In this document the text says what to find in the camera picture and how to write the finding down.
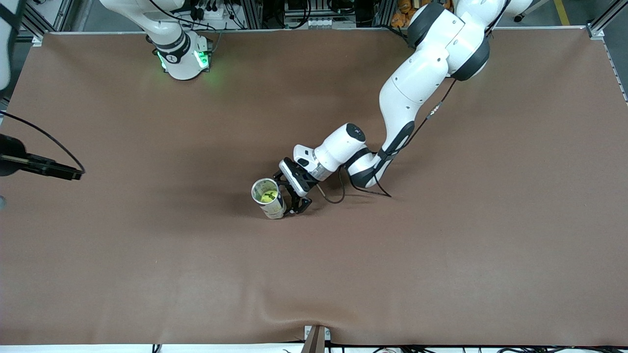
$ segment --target can label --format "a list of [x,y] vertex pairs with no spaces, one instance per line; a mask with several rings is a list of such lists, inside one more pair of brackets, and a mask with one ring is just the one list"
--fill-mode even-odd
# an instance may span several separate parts
[[259,204],[266,217],[270,219],[283,217],[286,204],[281,196],[279,185],[273,179],[264,178],[256,181],[251,188],[251,196]]

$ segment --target brown table surface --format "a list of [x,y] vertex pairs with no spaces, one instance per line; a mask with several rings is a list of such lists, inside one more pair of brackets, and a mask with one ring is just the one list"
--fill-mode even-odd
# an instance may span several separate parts
[[142,35],[45,36],[9,111],[88,172],[0,181],[0,343],[280,342],[319,323],[344,344],[628,345],[628,108],[603,44],[494,34],[382,178],[392,199],[313,192],[283,220],[252,183],[345,122],[378,148],[398,37],[229,33],[177,82]]

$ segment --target floor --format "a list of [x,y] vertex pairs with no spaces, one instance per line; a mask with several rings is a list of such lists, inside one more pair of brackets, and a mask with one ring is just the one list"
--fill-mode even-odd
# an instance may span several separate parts
[[[139,27],[125,17],[107,10],[99,0],[83,0],[88,16],[73,28],[79,31],[126,32],[139,31]],[[584,25],[607,8],[609,0],[554,0],[528,14],[521,22],[503,19],[499,26],[560,26]],[[559,8],[564,7],[563,16]],[[604,29],[604,40],[622,82],[628,82],[628,11],[623,11]],[[29,44],[18,43],[13,58],[14,71],[19,74],[28,54]]]

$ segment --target green led light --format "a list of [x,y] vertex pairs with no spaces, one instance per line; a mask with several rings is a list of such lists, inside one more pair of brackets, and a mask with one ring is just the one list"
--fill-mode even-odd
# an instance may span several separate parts
[[166,63],[163,62],[163,58],[161,57],[161,54],[159,52],[157,52],[157,56],[159,57],[159,60],[161,61],[161,67],[163,67],[163,69],[166,70]]
[[208,60],[207,60],[207,53],[205,52],[197,52],[196,50],[194,51],[194,56],[196,57],[198,64],[201,66],[201,68],[206,68],[208,64]]

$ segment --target black cable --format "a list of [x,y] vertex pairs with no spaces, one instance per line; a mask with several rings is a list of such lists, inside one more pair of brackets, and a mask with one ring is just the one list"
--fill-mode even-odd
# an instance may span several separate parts
[[375,17],[371,17],[370,19],[367,19],[367,20],[364,20],[364,21],[352,21],[351,23],[355,23],[355,24],[358,24],[358,23],[367,23],[367,22],[371,22],[371,21],[373,21],[373,19],[375,19]]
[[288,29],[288,30],[295,30],[297,28],[301,28],[304,24],[306,24],[308,22],[308,20],[310,19],[311,13],[312,13],[312,4],[311,4],[310,0],[303,0],[303,1],[304,1],[303,18],[299,21],[299,24],[294,26],[294,27],[286,26],[284,21],[282,21],[279,18],[279,16],[282,13],[285,13],[285,10],[279,7],[279,4],[282,3],[281,0],[276,0],[275,1],[274,17],[275,17],[275,20],[277,21],[277,23],[279,23],[279,25],[282,28]]
[[337,14],[352,14],[355,12],[355,5],[352,5],[350,9],[336,9],[332,6],[332,0],[327,0],[327,8]]
[[398,31],[397,31],[397,30],[395,30],[395,28],[394,28],[394,27],[390,27],[390,26],[388,26],[387,24],[379,24],[379,25],[377,25],[377,26],[376,26],[376,28],[378,28],[378,27],[385,28],[385,29],[387,29],[387,30],[389,30],[389,31],[393,32],[394,34],[396,34],[396,35],[400,36],[400,37],[401,37],[401,39],[403,39],[403,41],[405,41],[405,42],[406,42],[406,44],[408,44],[408,36],[407,36],[407,35],[405,35],[405,34],[403,34],[403,32],[401,31],[401,28],[400,28],[400,27],[397,27],[397,30],[398,30]]
[[380,190],[382,190],[382,192],[377,192],[377,191],[370,191],[370,190],[366,190],[363,188],[359,188],[357,186],[355,186],[355,184],[353,183],[353,180],[351,179],[351,176],[349,175],[349,171],[347,171],[347,169],[345,168],[345,171],[347,172],[347,175],[349,176],[349,182],[351,183],[351,186],[361,192],[365,192],[365,193],[371,193],[373,195],[379,195],[379,196],[386,196],[386,197],[393,197],[391,194],[387,193],[386,190],[384,190],[384,188],[382,187],[382,185],[379,183],[379,180],[377,179],[377,175],[373,174],[373,177],[375,178],[375,183],[377,184],[377,186],[379,187]]
[[342,186],[342,196],[341,196],[340,200],[338,200],[338,201],[332,201],[329,198],[327,198],[327,195],[325,195],[325,192],[323,192],[323,189],[320,188],[320,185],[316,184],[316,186],[318,187],[318,191],[320,191],[321,195],[323,195],[323,198],[325,199],[325,201],[329,202],[330,204],[334,204],[334,205],[337,205],[340,202],[342,202],[345,199],[345,194],[346,194],[345,183],[342,181],[342,174],[340,173],[340,170],[338,171],[338,179],[340,179],[340,185]]
[[429,347],[429,346],[411,345],[410,349],[413,349],[413,350],[415,350],[416,352],[419,352],[419,353],[434,353],[432,350],[427,349],[427,347]]
[[231,3],[230,0],[225,0],[225,9],[227,9],[227,12],[229,13],[229,16],[233,16],[234,17],[235,24],[241,30],[245,30],[246,27],[244,27],[244,25],[240,22],[240,19],[237,17],[236,9],[234,9],[234,5]]
[[511,0],[506,0],[506,4],[502,8],[502,11],[500,11],[499,15],[497,15],[497,17],[493,20],[493,22],[489,24],[489,29],[484,33],[484,37],[490,36],[490,34],[493,32],[493,30],[497,26],[497,23],[502,18],[502,15],[504,14],[504,12],[506,12],[506,8],[508,7],[508,5],[510,5],[510,1]]
[[414,137],[416,136],[416,133],[419,132],[419,130],[423,127],[423,125],[427,122],[427,120],[429,120],[430,117],[436,113],[436,110],[438,110],[438,108],[443,104],[445,99],[447,99],[447,96],[449,95],[449,92],[452,91],[453,85],[455,85],[456,82],[458,82],[458,80],[454,79],[452,84],[447,89],[447,92],[445,92],[445,95],[443,96],[443,98],[440,99],[440,102],[430,111],[430,113],[425,117],[425,119],[423,119],[423,121],[421,122],[419,127],[416,128],[416,130],[414,130],[414,133],[412,134],[412,136],[410,136],[410,138],[406,141],[406,143],[404,143],[402,147],[399,147],[398,149],[395,149],[394,151],[388,153],[387,154],[388,156],[391,156],[391,155],[394,155],[396,153],[399,153],[402,149],[407,147],[410,144],[410,142],[412,142],[412,139],[414,139]]
[[[157,4],[155,4],[155,2],[154,2],[153,0],[148,0],[148,1],[150,1],[150,2],[151,2],[151,4],[153,4],[153,6],[157,8],[157,10],[161,11],[161,12],[162,12],[163,14],[165,14],[166,16],[168,16],[168,17],[170,17],[170,18],[174,18],[175,20],[177,20],[177,23],[178,23],[179,21],[183,21],[183,22],[187,22],[187,23],[191,23],[191,24],[196,24],[196,23],[194,23],[194,22],[192,22],[192,21],[189,21],[189,20],[187,20],[187,19],[185,19],[185,18],[177,18],[177,17],[175,17],[174,15],[172,15],[171,13],[168,13],[168,12],[164,11],[164,9],[162,9],[162,8],[161,8],[161,7],[159,7]],[[201,26],[205,26],[205,27],[207,27],[207,29],[210,29],[210,28],[211,28],[211,29],[212,29],[212,31],[217,31],[214,27],[210,26],[209,24],[200,23],[200,25],[201,25]]]
[[530,353],[530,352],[535,352],[535,350],[529,350],[526,347],[520,347],[520,348],[510,348],[510,347],[506,347],[506,348],[502,348],[500,350],[497,351],[497,353],[506,353],[506,352],[513,352],[513,353]]
[[26,125],[30,126],[31,128],[33,128],[33,129],[35,129],[35,130],[37,130],[37,131],[41,132],[42,134],[44,134],[47,138],[51,139],[54,143],[56,143],[56,144],[57,144],[57,146],[61,147],[61,149],[62,149],[64,152],[66,152],[66,153],[67,153],[67,155],[69,155],[71,159],[73,159],[73,160],[74,160],[74,162],[75,162],[75,163],[78,165],[78,167],[80,168],[81,172],[82,172],[83,174],[85,174],[85,167],[83,166],[83,164],[81,164],[81,162],[79,162],[79,160],[78,160],[76,157],[74,157],[74,155],[72,154],[72,152],[70,152],[70,150],[68,150],[68,149],[67,149],[64,145],[62,145],[62,144],[61,144],[61,142],[57,141],[57,139],[55,139],[54,137],[52,137],[52,135],[51,135],[51,134],[49,134],[49,133],[47,133],[46,131],[44,131],[44,129],[42,129],[42,128],[40,128],[39,126],[37,126],[37,125],[33,124],[32,122],[28,122],[28,121],[26,121],[26,120],[24,120],[24,119],[22,119],[22,118],[20,118],[20,117],[17,117],[17,116],[15,116],[15,115],[13,115],[13,114],[9,114],[9,113],[7,113],[7,112],[3,112],[3,111],[0,111],[0,114],[2,114],[2,115],[4,115],[4,116],[7,116],[7,117],[10,117],[11,119],[15,119],[15,120],[17,120],[17,121],[19,121],[19,122],[21,122],[21,123],[23,123],[23,124],[26,124]]

